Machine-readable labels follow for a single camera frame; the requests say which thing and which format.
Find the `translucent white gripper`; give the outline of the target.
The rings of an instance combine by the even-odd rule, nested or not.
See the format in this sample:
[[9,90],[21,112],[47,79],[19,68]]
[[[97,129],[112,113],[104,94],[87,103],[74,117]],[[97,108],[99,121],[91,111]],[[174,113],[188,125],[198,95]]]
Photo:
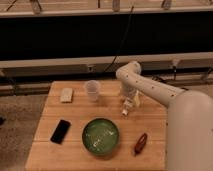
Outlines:
[[127,107],[139,107],[140,98],[139,92],[134,88],[125,88],[121,89],[123,96],[125,97],[124,105]]

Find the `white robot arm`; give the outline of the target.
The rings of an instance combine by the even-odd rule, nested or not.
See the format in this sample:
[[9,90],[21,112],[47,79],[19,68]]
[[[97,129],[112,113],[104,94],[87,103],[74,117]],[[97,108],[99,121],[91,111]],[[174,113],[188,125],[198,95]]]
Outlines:
[[132,61],[116,71],[126,96],[136,90],[167,108],[165,171],[213,171],[213,99],[140,75]]

